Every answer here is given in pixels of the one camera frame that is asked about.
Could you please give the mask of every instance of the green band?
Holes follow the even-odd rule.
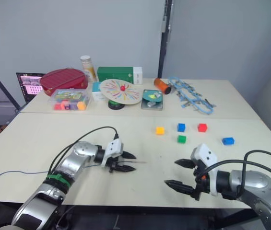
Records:
[[[113,104],[113,105],[120,104],[120,103],[118,103],[118,102],[114,102],[114,101],[112,101],[112,100],[109,100],[108,102],[110,102],[110,103],[111,103],[111,104]]]
[[[57,174],[57,175],[47,175],[46,178],[54,179],[54,180],[60,181],[60,182],[62,182],[63,184],[67,185],[68,188],[71,187],[71,184],[70,184],[68,181],[66,181],[66,180],[62,177],[61,174]]]

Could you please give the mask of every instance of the white table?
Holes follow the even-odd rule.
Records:
[[[179,122],[187,124],[186,144],[177,143],[179,133],[176,126]],[[207,123],[207,133],[197,131],[198,123]],[[217,154],[219,161],[242,159],[253,149],[271,151],[271,132],[259,119],[20,113],[0,134],[0,173],[7,170],[45,171],[62,148],[87,131],[108,125],[118,130],[124,149],[146,163],[134,164],[137,170],[129,173],[108,173],[99,166],[87,168],[70,189],[64,204],[247,208],[241,202],[225,200],[220,195],[202,194],[200,202],[195,201],[169,188],[164,180],[175,179],[194,186],[193,170],[182,168],[174,161],[189,158],[192,150],[203,142]],[[165,127],[164,136],[155,134],[156,126]],[[221,143],[223,137],[234,137],[235,145],[224,146]],[[85,140],[105,146],[112,138],[112,130],[100,130]],[[258,153],[250,160],[271,167],[269,156]],[[221,167],[228,171],[241,168],[240,164]],[[247,169],[264,172],[252,166]],[[20,173],[1,176],[0,201],[24,202],[45,176]]]
[[[156,89],[154,79],[143,79],[143,85],[137,85],[141,90]],[[49,96],[40,92],[23,110],[24,113],[59,113],[84,115],[126,115],[152,117],[188,117],[188,118],[232,118],[232,119],[260,119],[244,98],[227,80],[184,80],[192,84],[198,93],[207,98],[217,107],[210,115],[194,111],[192,107],[182,108],[176,93],[164,95],[163,111],[142,110],[141,103],[126,105],[121,110],[111,110],[107,101],[90,101],[85,111],[55,111],[49,104]]]

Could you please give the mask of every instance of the plastic container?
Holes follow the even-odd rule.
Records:
[[[88,56],[88,55],[83,55],[83,56],[80,57],[80,59],[81,59],[81,62],[82,62],[84,73],[87,76],[88,81],[89,82],[97,81],[91,57]]]
[[[56,89],[86,89],[87,78],[78,69],[57,69],[45,74],[40,84],[45,94],[51,96]]]
[[[86,110],[90,94],[81,89],[58,89],[49,101],[54,110]]]
[[[159,79],[159,78],[156,78],[155,80],[154,80],[154,85],[159,89],[159,90],[161,90],[162,91],[162,93],[164,93],[164,94],[169,94],[170,92],[171,92],[171,88],[168,86],[168,85],[166,85],[161,79]]]

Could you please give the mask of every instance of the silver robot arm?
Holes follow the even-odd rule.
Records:
[[[175,163],[185,168],[195,168],[194,175],[197,176],[207,167],[217,163],[217,157],[205,144],[201,144],[193,150],[191,160],[180,159]],[[258,214],[265,228],[271,230],[271,178],[261,172],[247,171],[244,191],[237,197],[241,178],[240,170],[225,172],[214,168],[196,180],[195,189],[180,181],[167,180],[165,183],[177,192],[190,195],[196,200],[200,199],[201,192],[213,196],[221,193],[225,199],[239,200],[249,205]]]
[[[105,150],[86,141],[76,143],[71,154],[50,175],[47,175],[39,188],[18,209],[12,220],[13,227],[24,230],[49,229],[58,218],[58,208],[65,200],[68,190],[88,161],[93,160],[102,167],[108,166],[110,172],[135,170],[127,165],[119,165],[119,156],[135,159],[135,156],[123,151],[123,143],[118,138],[111,141]],[[11,228],[12,226],[5,226],[0,230]]]

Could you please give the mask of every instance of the red basket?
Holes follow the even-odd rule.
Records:
[[[49,96],[56,89],[86,89],[87,77],[78,69],[57,69],[45,74],[40,84]]]

